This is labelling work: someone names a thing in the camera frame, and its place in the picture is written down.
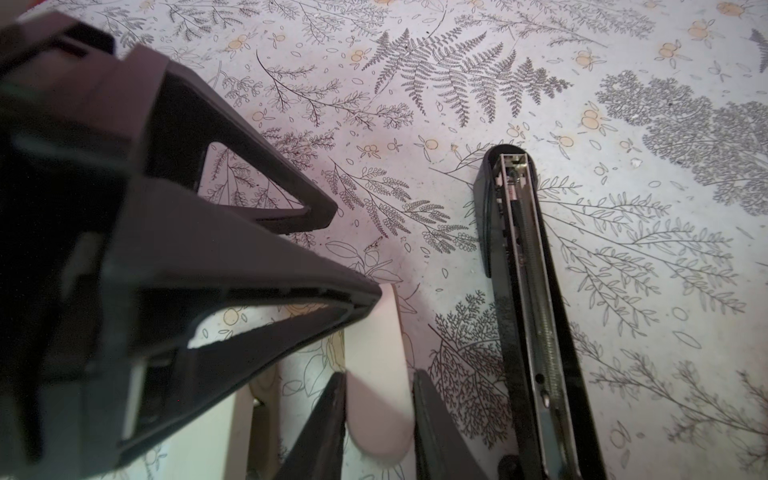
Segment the beige mini stapler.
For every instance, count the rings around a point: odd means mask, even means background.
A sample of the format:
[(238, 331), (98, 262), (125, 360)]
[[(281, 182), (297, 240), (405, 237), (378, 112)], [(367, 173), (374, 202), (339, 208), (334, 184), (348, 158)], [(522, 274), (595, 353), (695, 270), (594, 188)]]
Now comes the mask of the beige mini stapler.
[(413, 442), (415, 413), (396, 288), (362, 320), (344, 329), (346, 427), (363, 456), (399, 463)]
[(272, 479), (279, 460), (279, 376), (272, 366), (104, 479)]

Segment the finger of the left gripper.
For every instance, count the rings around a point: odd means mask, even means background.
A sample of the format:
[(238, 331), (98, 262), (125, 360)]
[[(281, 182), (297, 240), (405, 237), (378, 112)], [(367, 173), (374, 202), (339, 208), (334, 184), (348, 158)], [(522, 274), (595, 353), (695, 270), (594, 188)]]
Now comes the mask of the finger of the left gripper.
[[(106, 237), (97, 281), (98, 355), (89, 387), (89, 467), (123, 467), (292, 352), (366, 317), (380, 287), (173, 182), (99, 187)], [(314, 311), (191, 348), (235, 306)]]
[(275, 234), (328, 227), (338, 206), (191, 69), (167, 65), (153, 109), (145, 171), (196, 192), (210, 144), (221, 143), (298, 200), (299, 209), (230, 206)]

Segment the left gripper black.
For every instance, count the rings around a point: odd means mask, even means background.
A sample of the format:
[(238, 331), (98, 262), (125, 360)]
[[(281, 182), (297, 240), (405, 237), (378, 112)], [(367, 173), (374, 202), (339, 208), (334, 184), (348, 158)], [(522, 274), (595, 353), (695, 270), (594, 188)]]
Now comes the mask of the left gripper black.
[(1, 32), (1, 473), (80, 479), (154, 445), (160, 321), (104, 294), (111, 240), (156, 239), (168, 60), (62, 13)]

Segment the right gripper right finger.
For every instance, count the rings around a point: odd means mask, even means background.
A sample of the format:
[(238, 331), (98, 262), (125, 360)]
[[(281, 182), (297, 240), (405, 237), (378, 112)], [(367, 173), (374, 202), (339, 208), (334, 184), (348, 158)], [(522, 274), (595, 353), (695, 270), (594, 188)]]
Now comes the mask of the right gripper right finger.
[(425, 370), (413, 376), (418, 479), (487, 479)]

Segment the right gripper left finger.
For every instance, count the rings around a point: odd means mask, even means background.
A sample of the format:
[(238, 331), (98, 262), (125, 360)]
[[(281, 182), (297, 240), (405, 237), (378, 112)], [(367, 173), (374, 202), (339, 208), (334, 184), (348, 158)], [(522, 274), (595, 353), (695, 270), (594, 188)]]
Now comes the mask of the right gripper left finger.
[(346, 392), (346, 374), (334, 373), (275, 479), (339, 480), (342, 477)]

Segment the black stapler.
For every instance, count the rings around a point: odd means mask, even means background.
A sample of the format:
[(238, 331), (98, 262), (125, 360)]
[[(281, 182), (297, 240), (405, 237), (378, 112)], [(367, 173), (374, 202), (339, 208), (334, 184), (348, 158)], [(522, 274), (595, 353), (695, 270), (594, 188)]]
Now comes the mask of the black stapler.
[(486, 151), (473, 184), (477, 234), (493, 286), (518, 452), (509, 479), (607, 476), (586, 384), (555, 272), (532, 157)]

